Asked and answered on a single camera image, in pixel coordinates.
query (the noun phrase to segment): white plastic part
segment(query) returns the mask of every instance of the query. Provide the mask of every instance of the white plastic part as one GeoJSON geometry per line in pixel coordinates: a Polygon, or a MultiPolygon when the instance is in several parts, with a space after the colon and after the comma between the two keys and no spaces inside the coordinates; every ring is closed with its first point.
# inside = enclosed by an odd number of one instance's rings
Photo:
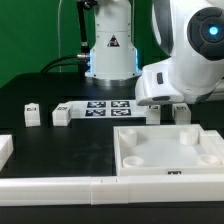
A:
{"type": "Polygon", "coordinates": [[[218,156],[203,154],[199,156],[198,165],[217,166],[223,164],[218,156]]]}
{"type": "Polygon", "coordinates": [[[137,143],[137,132],[131,128],[120,130],[119,141],[123,147],[126,148],[134,147],[136,146],[137,143]]]}
{"type": "Polygon", "coordinates": [[[191,123],[191,111],[186,103],[173,104],[172,116],[175,121],[175,124],[191,123]]]}
{"type": "Polygon", "coordinates": [[[91,204],[127,204],[129,202],[127,177],[92,178],[91,204]]]}
{"type": "Polygon", "coordinates": [[[40,126],[39,104],[30,103],[24,109],[26,127],[40,126]]]}
{"type": "Polygon", "coordinates": [[[54,126],[67,126],[71,121],[71,105],[60,103],[53,111],[53,125],[54,126]]]}
{"type": "Polygon", "coordinates": [[[90,177],[0,179],[0,206],[90,203],[90,177]]]}
{"type": "Polygon", "coordinates": [[[146,107],[146,124],[159,125],[161,120],[161,106],[152,105],[146,107]]]}
{"type": "Polygon", "coordinates": [[[114,128],[114,149],[118,176],[224,174],[224,140],[217,132],[204,131],[200,125],[129,126],[114,128]],[[132,148],[120,144],[119,133],[125,129],[137,132],[132,148]],[[220,164],[201,166],[202,155],[219,158],[220,164]],[[126,166],[126,158],[144,159],[141,166],[126,166]]]}
{"type": "Polygon", "coordinates": [[[184,96],[170,83],[168,68],[172,60],[167,60],[147,65],[142,70],[142,76],[135,87],[136,102],[139,106],[171,104],[183,102],[184,96]],[[163,83],[159,84],[157,74],[162,74],[163,83]]]}
{"type": "Polygon", "coordinates": [[[86,77],[113,81],[139,75],[137,50],[131,43],[130,2],[98,0],[94,10],[96,43],[86,77]]]}
{"type": "Polygon", "coordinates": [[[196,128],[185,128],[180,131],[180,143],[182,145],[198,144],[199,130],[196,128]]]}
{"type": "Polygon", "coordinates": [[[144,159],[138,156],[128,156],[123,159],[123,166],[125,168],[141,167],[144,165],[144,159]]]}
{"type": "Polygon", "coordinates": [[[11,135],[0,135],[0,171],[13,152],[11,135]]]}

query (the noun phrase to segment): black table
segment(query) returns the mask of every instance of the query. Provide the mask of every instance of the black table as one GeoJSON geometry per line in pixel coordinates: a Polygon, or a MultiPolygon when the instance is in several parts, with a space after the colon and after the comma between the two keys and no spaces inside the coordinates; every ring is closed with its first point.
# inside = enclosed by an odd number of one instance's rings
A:
{"type": "MultiPolygon", "coordinates": [[[[14,78],[0,89],[0,134],[14,141],[0,178],[116,175],[113,127],[145,125],[145,119],[73,119],[68,127],[54,127],[52,111],[74,100],[134,99],[134,87],[99,87],[77,73],[14,78]],[[39,103],[40,127],[25,127],[28,103],[39,103]]],[[[192,123],[224,137],[223,101],[189,107],[192,123]]],[[[161,123],[173,124],[170,105],[162,107],[161,123]]],[[[1,207],[0,223],[222,223],[223,214],[224,202],[1,207]]]]}

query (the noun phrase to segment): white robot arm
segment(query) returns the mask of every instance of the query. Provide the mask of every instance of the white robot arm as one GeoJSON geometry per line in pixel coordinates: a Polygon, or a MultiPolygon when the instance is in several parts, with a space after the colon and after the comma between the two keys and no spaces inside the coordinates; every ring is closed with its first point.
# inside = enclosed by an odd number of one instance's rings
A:
{"type": "Polygon", "coordinates": [[[143,68],[138,105],[193,104],[224,93],[223,0],[153,0],[152,24],[171,57],[143,68]]]}

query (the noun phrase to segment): white container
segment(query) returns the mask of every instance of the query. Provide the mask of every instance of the white container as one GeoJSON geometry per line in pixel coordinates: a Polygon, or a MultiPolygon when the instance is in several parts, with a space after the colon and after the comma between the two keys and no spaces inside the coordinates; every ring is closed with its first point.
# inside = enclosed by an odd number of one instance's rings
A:
{"type": "Polygon", "coordinates": [[[224,173],[224,140],[200,125],[115,127],[114,149],[118,176],[224,173]],[[120,133],[130,130],[136,144],[126,147],[120,133]]]}

